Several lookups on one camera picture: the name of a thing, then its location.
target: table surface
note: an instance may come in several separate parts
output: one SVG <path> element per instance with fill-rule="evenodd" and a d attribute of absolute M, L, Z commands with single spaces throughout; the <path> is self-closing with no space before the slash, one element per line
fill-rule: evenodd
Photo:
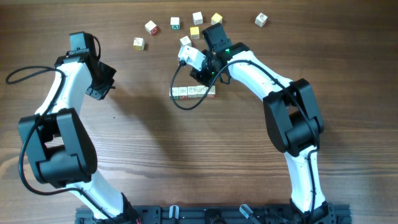
<path fill-rule="evenodd" d="M 98 169 L 132 204 L 289 202 L 286 161 L 268 138 L 261 101 L 244 85 L 217 83 L 217 98 L 193 111 L 169 99 L 178 40 L 189 35 L 197 11 L 204 17 L 200 30 L 218 12 L 234 43 L 244 42 L 277 73 L 311 83 L 325 120 L 318 167 L 326 199 L 350 204 L 354 223 L 396 223 L 397 5 L 270 0 L 0 6 L 0 223 L 72 223 L 82 205 L 72 194 L 28 192 L 17 171 L 18 121 L 42 104 L 53 74 L 4 83 L 19 67 L 52 66 L 70 49 L 69 33 L 82 30 L 99 38 L 101 60 L 118 72 L 116 89 L 105 100 L 85 97 L 80 118 L 96 147 Z M 269 17 L 263 28 L 254 24 L 260 12 Z M 182 30 L 170 30 L 174 16 Z M 149 20 L 160 27 L 155 36 L 144 28 Z M 133 49 L 135 37 L 144 38 L 144 51 Z M 193 43 L 205 48 L 202 38 Z M 182 69 L 175 85 L 196 85 L 188 74 L 189 68 Z M 35 187 L 51 189 L 35 183 L 27 161 L 24 168 Z"/>

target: small block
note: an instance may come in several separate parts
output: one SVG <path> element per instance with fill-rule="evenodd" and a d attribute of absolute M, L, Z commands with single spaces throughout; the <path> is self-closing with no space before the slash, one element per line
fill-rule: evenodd
<path fill-rule="evenodd" d="M 203 97 L 203 95 L 206 93 L 206 87 L 205 86 L 197 86 L 197 97 Z"/>
<path fill-rule="evenodd" d="M 197 87 L 188 86 L 188 98 L 196 98 L 196 97 L 197 97 Z"/>
<path fill-rule="evenodd" d="M 216 96 L 216 87 L 212 86 L 209 92 L 207 93 L 207 97 L 214 98 L 215 96 Z"/>
<path fill-rule="evenodd" d="M 170 26 L 173 30 L 180 29 L 180 18 L 179 17 L 171 17 Z"/>
<path fill-rule="evenodd" d="M 199 27 L 191 27 L 191 39 L 193 40 L 200 39 Z"/>
<path fill-rule="evenodd" d="M 192 42 L 188 36 L 182 37 L 180 39 L 180 44 L 181 44 L 181 46 L 185 46 L 185 45 L 192 46 Z"/>
<path fill-rule="evenodd" d="M 179 96 L 178 96 L 178 87 L 173 87 L 173 98 L 174 98 L 175 100 L 178 100 L 178 99 L 179 99 Z"/>
<path fill-rule="evenodd" d="M 178 95 L 180 97 L 180 100 L 188 99 L 188 88 L 187 87 L 179 87 Z"/>
<path fill-rule="evenodd" d="M 263 13 L 260 13 L 257 17 L 256 17 L 256 21 L 255 24 L 257 24 L 259 27 L 263 27 L 263 25 L 267 22 L 267 16 L 264 15 Z"/>
<path fill-rule="evenodd" d="M 214 14 L 214 16 L 211 18 L 211 25 L 217 23 L 223 23 L 223 17 L 220 16 L 218 13 Z"/>
<path fill-rule="evenodd" d="M 195 12 L 192 14 L 192 16 L 194 25 L 199 25 L 203 23 L 203 16 L 201 15 L 201 12 Z"/>
<path fill-rule="evenodd" d="M 147 24 L 145 24 L 145 30 L 151 35 L 155 35 L 159 29 L 154 22 L 149 21 Z"/>
<path fill-rule="evenodd" d="M 144 50 L 145 47 L 144 39 L 139 37 L 134 38 L 133 47 L 134 50 Z"/>

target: wooden surface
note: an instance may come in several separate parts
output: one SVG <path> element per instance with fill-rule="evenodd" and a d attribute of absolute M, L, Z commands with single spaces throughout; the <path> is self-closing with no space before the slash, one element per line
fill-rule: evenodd
<path fill-rule="evenodd" d="M 116 89 L 103 101 L 86 96 L 80 117 L 99 170 L 134 205 L 289 202 L 286 161 L 267 136 L 261 101 L 245 86 L 218 83 L 217 99 L 193 111 L 169 100 L 178 40 L 197 11 L 200 30 L 218 12 L 234 43 L 244 42 L 277 73 L 312 84 L 325 120 L 318 166 L 327 200 L 349 203 L 354 223 L 397 223 L 397 4 L 342 0 L 0 6 L 0 223 L 72 223 L 82 205 L 72 194 L 33 195 L 17 173 L 18 121 L 42 104 L 53 74 L 4 84 L 19 67 L 52 66 L 69 50 L 69 33 L 81 30 L 99 38 L 101 60 L 118 72 Z M 254 24 L 260 12 L 269 16 L 262 29 Z M 172 16 L 182 30 L 170 30 Z M 145 31 L 149 20 L 158 35 Z M 134 37 L 145 39 L 145 51 L 133 49 Z M 205 48 L 203 39 L 193 43 Z M 196 85 L 188 73 L 175 84 Z"/>

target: wooden table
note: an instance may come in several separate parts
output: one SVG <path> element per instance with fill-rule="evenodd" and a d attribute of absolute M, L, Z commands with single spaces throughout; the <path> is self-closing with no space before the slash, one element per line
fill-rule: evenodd
<path fill-rule="evenodd" d="M 82 30 L 99 38 L 101 60 L 118 72 L 105 100 L 85 97 L 80 118 L 99 170 L 134 205 L 289 202 L 286 161 L 268 138 L 261 101 L 245 86 L 218 83 L 217 99 L 193 111 L 169 99 L 178 40 L 189 35 L 197 11 L 205 20 L 200 30 L 218 12 L 234 43 L 244 42 L 277 73 L 311 83 L 325 120 L 318 166 L 327 200 L 349 203 L 354 223 L 396 223 L 397 4 L 342 0 L 0 6 L 0 223 L 73 223 L 82 205 L 72 194 L 28 192 L 17 172 L 18 121 L 42 104 L 53 74 L 4 84 L 19 67 L 52 66 L 70 50 L 69 33 Z M 269 16 L 262 29 L 254 24 L 260 12 Z M 172 16 L 182 30 L 170 30 Z M 158 35 L 145 31 L 149 20 Z M 145 51 L 133 49 L 134 37 L 145 39 Z M 193 43 L 205 48 L 203 39 Z M 175 85 L 196 85 L 188 73 L 183 69 Z M 35 183 L 27 161 L 24 167 Z"/>

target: wood grain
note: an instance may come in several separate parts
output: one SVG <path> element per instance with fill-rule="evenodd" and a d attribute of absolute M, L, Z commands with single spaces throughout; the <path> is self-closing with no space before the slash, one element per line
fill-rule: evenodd
<path fill-rule="evenodd" d="M 92 33 L 102 61 L 118 71 L 116 89 L 103 101 L 87 96 L 81 120 L 100 171 L 133 204 L 287 203 L 286 162 L 267 136 L 262 103 L 245 86 L 218 84 L 217 99 L 193 111 L 169 100 L 178 40 L 189 34 L 192 13 L 203 13 L 203 30 L 218 12 L 234 43 L 244 42 L 277 73 L 312 84 L 325 120 L 318 166 L 327 200 L 349 203 L 354 223 L 396 223 L 397 8 L 394 1 L 342 0 L 0 6 L 0 80 L 26 65 L 53 65 L 69 50 L 69 33 Z M 262 29 L 254 24 L 260 12 L 269 16 Z M 180 17 L 182 30 L 170 30 L 171 16 Z M 158 35 L 145 31 L 149 20 Z M 145 39 L 145 51 L 133 49 L 134 37 Z M 203 40 L 193 43 L 205 48 Z M 188 73 L 176 85 L 195 85 Z M 72 223 L 81 206 L 71 194 L 31 194 L 17 173 L 17 123 L 42 104 L 52 82 L 51 73 L 0 82 L 0 223 Z"/>

